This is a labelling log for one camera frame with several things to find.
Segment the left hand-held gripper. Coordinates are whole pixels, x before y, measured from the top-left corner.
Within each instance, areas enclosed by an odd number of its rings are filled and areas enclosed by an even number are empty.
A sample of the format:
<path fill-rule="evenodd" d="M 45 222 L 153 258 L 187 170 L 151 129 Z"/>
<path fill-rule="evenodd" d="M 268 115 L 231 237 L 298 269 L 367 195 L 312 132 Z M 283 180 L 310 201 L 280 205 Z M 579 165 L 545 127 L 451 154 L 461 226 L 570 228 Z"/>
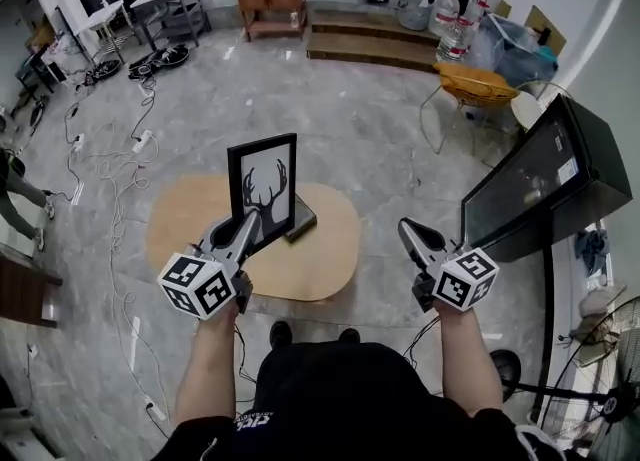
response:
<path fill-rule="evenodd" d="M 258 212 L 249 212 L 242 220 L 227 217 L 214 222 L 199 244 L 172 254 L 157 276 L 171 305 L 200 320 L 211 318 L 231 301 L 244 313 L 253 284 L 243 264 L 253 254 L 260 228 Z"/>

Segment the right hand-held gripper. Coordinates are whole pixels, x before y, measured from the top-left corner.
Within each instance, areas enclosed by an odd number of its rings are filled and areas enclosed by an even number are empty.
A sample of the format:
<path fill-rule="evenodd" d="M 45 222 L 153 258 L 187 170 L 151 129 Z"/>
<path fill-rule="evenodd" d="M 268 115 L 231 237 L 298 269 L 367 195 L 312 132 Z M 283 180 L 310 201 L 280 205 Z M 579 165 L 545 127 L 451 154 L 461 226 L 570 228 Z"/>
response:
<path fill-rule="evenodd" d="M 424 312 L 440 301 L 465 312 L 487 297 L 498 265 L 480 248 L 454 255 L 462 244 L 409 217 L 398 223 L 400 240 L 419 268 L 412 292 Z"/>

